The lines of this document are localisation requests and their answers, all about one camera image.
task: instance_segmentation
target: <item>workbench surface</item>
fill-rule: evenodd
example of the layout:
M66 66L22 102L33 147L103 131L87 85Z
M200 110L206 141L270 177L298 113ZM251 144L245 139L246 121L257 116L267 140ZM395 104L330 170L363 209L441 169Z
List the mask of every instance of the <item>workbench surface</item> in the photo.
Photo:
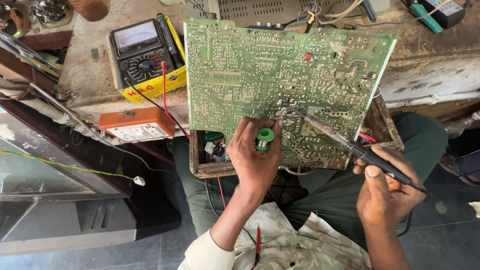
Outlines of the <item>workbench surface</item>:
M456 2L462 6L465 1L456 0ZM67 103L68 107L87 121L98 122L101 113L152 106L148 102L133 104L115 89L106 36L114 29L154 18L159 12L168 14L178 34L183 35L182 21L185 16L183 4L164 6L158 0L111 0L110 12L101 21L88 22L81 16L77 16L64 70L59 81L59 84L66 89L79 94L78 99ZM390 1L390 9L385 14L379 15L378 22L399 22L407 19L411 22L401 25L357 28L400 35L380 82L386 101L427 96L445 90L446 87L452 87L449 83L455 84L455 81L460 79L464 85L469 86L469 89L476 90L480 87L480 82L476 81L476 77L480 74L480 61L475 60L475 57L480 54L480 34L478 33L480 6L478 3L475 2L473 6L467 8L467 15L461 23L450 29L444 29L440 34L435 34L423 23L412 20L413 16L407 7L397 0ZM272 23L283 23L289 20L290 18L286 18ZM369 24L368 19L364 18L342 21L336 25L342 28L344 23ZM291 30L303 32L304 27L294 27ZM449 76L449 82L444 81L442 84L442 82L432 81L438 81L442 76ZM428 78L424 79L425 83L418 79L424 77ZM168 111L182 126L188 127L186 87L167 93L166 99ZM154 100L162 103L161 96Z

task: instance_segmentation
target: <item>shirt sleeve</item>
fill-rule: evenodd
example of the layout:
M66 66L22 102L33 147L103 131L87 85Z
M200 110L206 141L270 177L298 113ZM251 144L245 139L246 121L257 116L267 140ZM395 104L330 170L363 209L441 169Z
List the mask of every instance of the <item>shirt sleeve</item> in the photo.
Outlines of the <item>shirt sleeve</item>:
M179 270L231 270L234 261L235 251L225 251L217 246L208 230L185 251L185 260Z

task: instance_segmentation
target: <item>circuit board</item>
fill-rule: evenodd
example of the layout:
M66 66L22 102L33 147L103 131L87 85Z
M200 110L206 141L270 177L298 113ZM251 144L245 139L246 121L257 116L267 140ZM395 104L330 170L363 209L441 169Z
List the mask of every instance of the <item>circuit board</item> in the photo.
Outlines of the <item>circuit board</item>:
M242 116L283 118L281 165L344 169L350 154L296 115L356 139L396 34L236 27L184 19L190 128L232 139Z

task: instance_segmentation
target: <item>white power outlet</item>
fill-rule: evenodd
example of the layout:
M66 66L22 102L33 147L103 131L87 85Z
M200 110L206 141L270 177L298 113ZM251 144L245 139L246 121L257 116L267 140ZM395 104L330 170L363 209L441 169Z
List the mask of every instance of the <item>white power outlet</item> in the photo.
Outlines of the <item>white power outlet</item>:
M168 133L155 122L115 127L107 130L126 142L168 137Z

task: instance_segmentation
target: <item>green solder spool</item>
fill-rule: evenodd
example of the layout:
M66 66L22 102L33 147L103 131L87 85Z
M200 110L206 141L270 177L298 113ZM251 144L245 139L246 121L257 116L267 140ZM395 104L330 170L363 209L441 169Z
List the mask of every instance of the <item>green solder spool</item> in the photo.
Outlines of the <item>green solder spool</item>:
M268 127L261 128L258 131L257 139L255 140L255 148L257 148L257 150L267 150L268 143L272 141L273 138L274 133L272 129Z

